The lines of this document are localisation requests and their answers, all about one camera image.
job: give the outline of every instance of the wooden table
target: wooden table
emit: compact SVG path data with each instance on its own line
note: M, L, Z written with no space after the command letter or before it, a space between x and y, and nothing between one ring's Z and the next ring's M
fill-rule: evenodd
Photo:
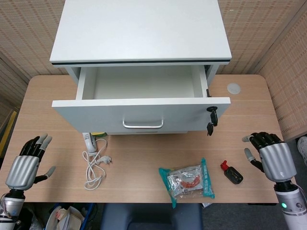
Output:
M238 83L241 93L227 91ZM274 107L264 78L259 75L217 75L210 94L230 97L231 106L219 119L211 137L207 132L187 134L108 136L105 152L113 159L104 165L107 177L95 191L86 191L86 162L82 135L51 108L52 100L74 99L77 86L69 76L37 76L30 81L0 173L0 193L8 192L5 180L14 158L29 139L44 132L53 137L38 174L57 168L46 181L25 192L27 202L170 202L159 167L200 164L205 157L215 199L189 198L183 202L266 203L277 202L273 182L246 159L241 141L252 132L267 131L281 137ZM223 160L244 176L232 184L220 168Z

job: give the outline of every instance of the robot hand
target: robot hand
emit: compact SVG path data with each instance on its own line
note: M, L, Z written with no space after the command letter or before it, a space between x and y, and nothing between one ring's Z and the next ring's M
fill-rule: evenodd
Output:
M242 141L250 141L260 155L261 163L256 161L249 149L245 149L248 160L274 182L285 182L296 175L295 165L291 152L286 143L275 134L266 132L252 133L242 138Z
M55 166L46 174L36 176L39 163L51 140L51 136L47 137L47 134L44 134L25 143L19 156L15 158L5 182L10 189L28 190L33 184L46 180L53 174Z

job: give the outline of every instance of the red cap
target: red cap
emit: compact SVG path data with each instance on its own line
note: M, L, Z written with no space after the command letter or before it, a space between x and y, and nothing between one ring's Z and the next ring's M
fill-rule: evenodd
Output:
M227 165L226 163L227 163L227 161L224 161L224 162L221 164L221 168L222 168L223 171L226 171L226 170L229 168L228 165Z

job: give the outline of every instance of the drawer handle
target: drawer handle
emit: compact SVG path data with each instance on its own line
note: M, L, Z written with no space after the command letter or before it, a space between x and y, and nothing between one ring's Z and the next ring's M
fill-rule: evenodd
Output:
M161 120L161 124L158 126L128 126L125 123L125 120L123 119L123 126L125 128L130 128L130 129L137 129L137 128L143 128L143 129L160 129L164 125L164 120Z

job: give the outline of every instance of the blue chair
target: blue chair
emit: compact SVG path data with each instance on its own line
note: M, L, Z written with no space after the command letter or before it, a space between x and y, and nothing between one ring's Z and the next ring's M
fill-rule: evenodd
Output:
M201 204L106 204L100 230L202 230Z

